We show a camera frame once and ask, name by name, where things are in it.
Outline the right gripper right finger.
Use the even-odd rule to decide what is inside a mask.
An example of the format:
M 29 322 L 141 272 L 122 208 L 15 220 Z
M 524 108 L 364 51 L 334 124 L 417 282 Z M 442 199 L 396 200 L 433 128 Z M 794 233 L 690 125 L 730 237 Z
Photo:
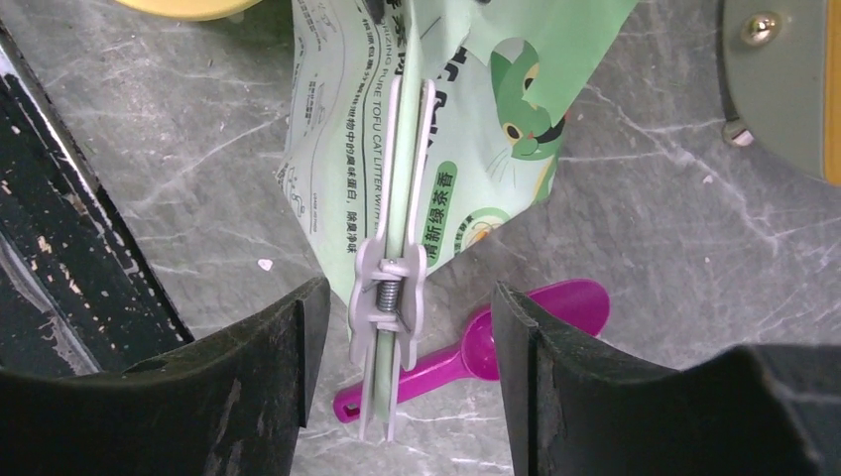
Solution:
M 836 475 L 840 349 L 742 344 L 685 370 L 623 352 L 499 284 L 518 475 Z

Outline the yellow litter box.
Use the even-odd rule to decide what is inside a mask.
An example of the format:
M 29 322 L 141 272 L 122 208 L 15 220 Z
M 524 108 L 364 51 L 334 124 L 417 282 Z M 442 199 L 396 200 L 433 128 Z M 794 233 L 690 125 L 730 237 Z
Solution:
M 180 21 L 212 21 L 237 15 L 260 0 L 117 0 L 143 13 Z

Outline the magenta plastic scoop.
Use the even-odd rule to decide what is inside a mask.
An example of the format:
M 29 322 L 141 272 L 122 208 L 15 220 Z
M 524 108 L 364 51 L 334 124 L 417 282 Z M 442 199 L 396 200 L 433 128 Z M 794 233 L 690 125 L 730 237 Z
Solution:
M 592 336 L 602 331 L 610 315 L 609 295 L 593 280 L 559 282 L 529 291 L 527 296 L 555 318 Z M 400 373 L 397 402 L 461 379 L 500 380 L 488 304 L 471 314 L 458 342 L 420 357 L 413 370 Z

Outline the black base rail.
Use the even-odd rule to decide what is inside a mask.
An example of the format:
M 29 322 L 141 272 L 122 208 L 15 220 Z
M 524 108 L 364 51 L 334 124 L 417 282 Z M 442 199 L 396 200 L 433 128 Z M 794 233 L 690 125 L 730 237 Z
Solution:
M 1 35 L 1 366 L 121 371 L 191 333 L 8 32 Z

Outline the green cat litter bag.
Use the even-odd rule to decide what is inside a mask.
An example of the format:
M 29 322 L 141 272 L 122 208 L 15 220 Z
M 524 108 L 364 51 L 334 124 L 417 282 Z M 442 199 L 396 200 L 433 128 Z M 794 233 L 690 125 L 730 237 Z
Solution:
M 388 100 L 413 60 L 433 82 L 416 240 L 436 270 L 545 200 L 566 112 L 631 1 L 296 1 L 296 57 L 277 181 L 316 259 L 349 301 L 375 231 Z

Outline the round cream drawer cabinet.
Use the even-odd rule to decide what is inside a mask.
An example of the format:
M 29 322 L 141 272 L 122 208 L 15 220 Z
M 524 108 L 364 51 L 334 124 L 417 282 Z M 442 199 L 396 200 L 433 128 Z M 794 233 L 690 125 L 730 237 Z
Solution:
M 754 143 L 799 172 L 840 183 L 840 4 L 721 4 L 720 58 L 735 116 L 722 135 Z

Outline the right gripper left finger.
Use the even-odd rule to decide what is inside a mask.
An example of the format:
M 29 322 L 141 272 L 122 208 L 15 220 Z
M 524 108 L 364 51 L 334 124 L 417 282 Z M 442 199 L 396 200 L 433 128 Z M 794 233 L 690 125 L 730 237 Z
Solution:
M 5 475 L 287 475 L 330 317 L 313 278 L 267 308 L 122 371 L 1 375 Z

